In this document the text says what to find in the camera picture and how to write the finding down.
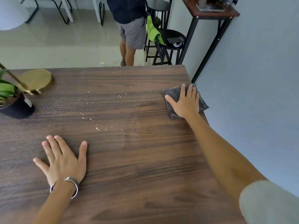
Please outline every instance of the forearm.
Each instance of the forearm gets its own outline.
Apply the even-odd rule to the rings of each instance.
[[[238,204],[242,190],[266,178],[230,143],[218,135],[199,114],[186,118],[219,183]]]
[[[75,185],[71,182],[58,182],[32,224],[59,223],[62,213],[69,205],[75,190]]]

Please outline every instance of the wood grain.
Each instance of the wood grain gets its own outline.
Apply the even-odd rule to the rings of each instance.
[[[234,7],[229,6],[223,12],[201,12],[196,4],[199,0],[182,0],[185,6],[188,8],[192,16],[198,16],[200,19],[210,19],[210,20],[219,20],[219,19],[228,19],[230,17],[238,17],[240,13],[234,9]]]
[[[190,83],[184,66],[48,70],[56,82],[29,97],[33,116],[0,116],[0,223],[30,223],[47,199],[32,161],[46,160],[47,135],[75,154],[89,144],[86,177],[62,223],[244,223],[188,124],[166,113],[161,90]]]

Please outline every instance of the black phone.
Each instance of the black phone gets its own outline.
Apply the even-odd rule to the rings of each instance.
[[[170,43],[170,44],[174,44],[174,43],[181,43],[181,42],[184,42],[184,39],[182,37],[171,37],[171,38],[168,38],[167,41]]]

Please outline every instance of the metal bracelet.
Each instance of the metal bracelet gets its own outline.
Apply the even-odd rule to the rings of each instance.
[[[73,194],[73,196],[72,196],[72,199],[73,199],[73,198],[77,195],[77,193],[78,193],[78,185],[79,185],[79,183],[78,183],[78,181],[77,181],[76,179],[74,179],[74,178],[72,178],[72,177],[67,177],[67,178],[65,179],[65,181],[70,181],[70,182],[72,182],[73,184],[75,184],[75,186],[76,186],[76,192],[75,192],[75,193]],[[56,184],[56,183],[54,183],[53,185],[51,185],[51,187],[50,187],[50,193],[53,191],[55,184]]]

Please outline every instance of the person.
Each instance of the person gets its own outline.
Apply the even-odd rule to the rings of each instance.
[[[107,0],[121,35],[121,66],[133,66],[137,49],[146,39],[146,0]]]
[[[267,180],[240,152],[218,135],[200,116],[199,94],[189,86],[181,87],[178,102],[165,96],[179,116],[185,118],[200,144],[205,158],[220,185],[231,196],[248,224],[299,223],[299,198]],[[48,136],[43,147],[50,166],[40,159],[34,162],[45,173],[53,192],[36,215],[33,224],[56,224],[69,204],[75,184],[65,181],[73,177],[80,182],[86,172],[87,142],[82,142],[77,159],[59,136]]]

